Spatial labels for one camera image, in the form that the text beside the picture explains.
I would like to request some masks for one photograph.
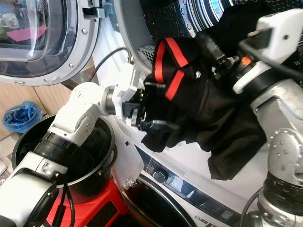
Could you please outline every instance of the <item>blue plastic bag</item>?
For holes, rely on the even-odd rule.
[[[43,113],[36,103],[24,101],[23,104],[7,110],[2,122],[8,130],[24,133],[42,119]]]

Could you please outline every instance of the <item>washing machine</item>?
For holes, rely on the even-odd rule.
[[[302,7],[296,0],[267,2],[276,11]],[[91,57],[97,65],[121,46],[131,50],[143,80],[152,70],[157,39],[194,37],[216,24],[227,7],[242,3],[245,0],[1,0],[0,82],[62,83],[78,75]],[[115,85],[126,59],[124,52],[110,58],[98,72],[99,84]],[[219,181],[209,173],[211,154],[198,144],[181,142],[154,153],[141,143],[145,133],[131,127],[129,119],[119,127],[144,162],[136,184],[124,196],[155,226],[232,226],[266,178],[266,148],[233,180]]]

